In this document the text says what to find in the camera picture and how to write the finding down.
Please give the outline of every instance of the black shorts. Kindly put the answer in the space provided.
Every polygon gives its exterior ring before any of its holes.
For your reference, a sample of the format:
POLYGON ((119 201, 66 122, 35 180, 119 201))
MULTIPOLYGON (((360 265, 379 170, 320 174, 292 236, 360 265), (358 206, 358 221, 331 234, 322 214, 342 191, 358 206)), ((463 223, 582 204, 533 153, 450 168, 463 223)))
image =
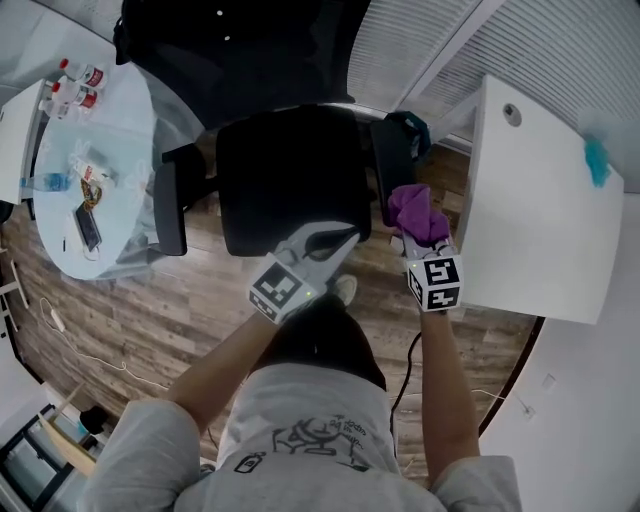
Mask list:
POLYGON ((280 363, 341 370, 387 390, 362 328, 335 295, 325 295, 287 320, 253 371, 280 363))

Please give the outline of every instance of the round table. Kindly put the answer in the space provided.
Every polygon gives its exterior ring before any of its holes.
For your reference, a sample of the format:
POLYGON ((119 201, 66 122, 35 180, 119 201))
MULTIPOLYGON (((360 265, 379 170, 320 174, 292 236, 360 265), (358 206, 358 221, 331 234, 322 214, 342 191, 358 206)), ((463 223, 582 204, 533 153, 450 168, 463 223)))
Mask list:
POLYGON ((193 142, 201 131, 193 118, 185 120, 190 111, 171 94, 133 64, 114 66, 95 112, 76 120, 49 120, 34 174, 68 172, 77 157, 115 173, 115 187, 105 190, 93 209, 102 243, 92 253, 72 243, 74 234, 77 242, 72 215, 84 199, 79 176, 73 175, 66 192, 34 191, 40 238, 65 274, 111 279, 146 270, 162 257, 153 249, 153 169, 163 152, 193 142))

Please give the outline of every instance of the person's left arm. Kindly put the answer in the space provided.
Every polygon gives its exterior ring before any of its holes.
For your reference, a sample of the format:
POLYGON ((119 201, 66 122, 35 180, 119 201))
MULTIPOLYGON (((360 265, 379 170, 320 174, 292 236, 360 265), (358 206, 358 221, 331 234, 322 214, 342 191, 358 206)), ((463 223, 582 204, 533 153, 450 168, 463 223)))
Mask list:
POLYGON ((98 458, 78 510, 172 510, 178 496, 198 481, 201 434, 276 331, 256 313, 180 376, 164 399, 131 402, 98 458))

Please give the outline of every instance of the power strip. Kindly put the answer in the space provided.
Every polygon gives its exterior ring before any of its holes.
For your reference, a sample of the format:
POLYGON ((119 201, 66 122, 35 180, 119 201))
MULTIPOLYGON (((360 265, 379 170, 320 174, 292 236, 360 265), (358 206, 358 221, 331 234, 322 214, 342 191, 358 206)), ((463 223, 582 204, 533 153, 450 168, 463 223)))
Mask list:
POLYGON ((55 309, 51 310, 51 318, 53 318, 53 321, 60 332, 64 332, 67 329, 64 325, 64 322, 62 321, 60 313, 58 313, 55 309))

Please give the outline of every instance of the gray t-shirt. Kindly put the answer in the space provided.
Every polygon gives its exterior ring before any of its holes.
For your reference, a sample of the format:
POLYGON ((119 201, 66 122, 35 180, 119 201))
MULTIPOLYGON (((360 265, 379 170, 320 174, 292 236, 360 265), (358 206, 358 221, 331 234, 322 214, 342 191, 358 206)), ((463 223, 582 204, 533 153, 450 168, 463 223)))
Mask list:
POLYGON ((200 436, 189 414, 172 402, 132 402, 79 510, 521 510, 508 457, 461 460, 431 492, 402 478, 389 415, 387 394, 363 379, 311 366, 269 366, 241 388, 217 469, 202 477, 200 436))

